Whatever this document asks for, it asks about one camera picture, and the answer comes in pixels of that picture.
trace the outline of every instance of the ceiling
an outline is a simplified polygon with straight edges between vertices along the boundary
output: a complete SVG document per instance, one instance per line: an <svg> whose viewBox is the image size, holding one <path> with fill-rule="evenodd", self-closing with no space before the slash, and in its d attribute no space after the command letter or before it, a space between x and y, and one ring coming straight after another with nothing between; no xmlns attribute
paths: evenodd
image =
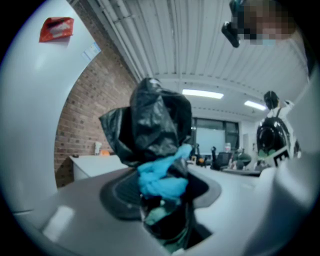
<svg viewBox="0 0 320 256"><path fill-rule="evenodd" d="M245 101L263 104L264 93L273 90L282 100L295 102L307 85L298 33L275 46L247 41L231 46L221 33L231 17L229 0L96 1L138 80L155 77L180 93L196 89L224 94L222 99L188 96L196 117L256 121L266 111L245 106Z"/></svg>

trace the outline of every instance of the ceiling light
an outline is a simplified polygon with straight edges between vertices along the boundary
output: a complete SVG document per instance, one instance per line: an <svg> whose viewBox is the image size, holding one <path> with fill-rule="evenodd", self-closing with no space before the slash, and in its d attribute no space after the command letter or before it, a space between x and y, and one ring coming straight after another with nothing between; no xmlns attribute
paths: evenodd
<svg viewBox="0 0 320 256"><path fill-rule="evenodd" d="M183 89L182 94L209 97L209 98L215 98L215 99L221 99L224 96L222 93L205 91L205 90L190 90L190 89Z"/></svg>
<svg viewBox="0 0 320 256"><path fill-rule="evenodd" d="M255 103L253 101L250 101L250 100L247 100L244 105L246 106L249 106L249 107L252 107L252 108L255 108L255 109L258 109L258 110L266 110L266 107L264 105L261 105L261 104L258 104L258 103Z"/></svg>

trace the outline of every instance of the blue nitrile glove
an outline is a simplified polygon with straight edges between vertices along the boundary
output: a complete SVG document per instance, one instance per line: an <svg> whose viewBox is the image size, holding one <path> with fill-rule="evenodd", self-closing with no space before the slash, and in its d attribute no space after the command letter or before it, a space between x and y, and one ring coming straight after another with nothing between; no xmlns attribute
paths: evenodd
<svg viewBox="0 0 320 256"><path fill-rule="evenodd" d="M187 179L163 177L167 175L169 167L176 159L187 159L191 150L191 145L183 144L178 148L175 155L153 162L146 162L137 168L139 188L146 199L161 196L163 199L177 200L186 191Z"/></svg>

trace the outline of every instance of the black strap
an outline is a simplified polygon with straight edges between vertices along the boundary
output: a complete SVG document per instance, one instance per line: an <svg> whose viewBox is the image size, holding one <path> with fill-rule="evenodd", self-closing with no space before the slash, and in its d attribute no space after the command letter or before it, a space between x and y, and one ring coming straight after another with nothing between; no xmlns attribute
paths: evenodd
<svg viewBox="0 0 320 256"><path fill-rule="evenodd" d="M279 116L280 110L281 110L281 107L279 108L278 112L276 113L276 116L275 116L276 118Z"/></svg>

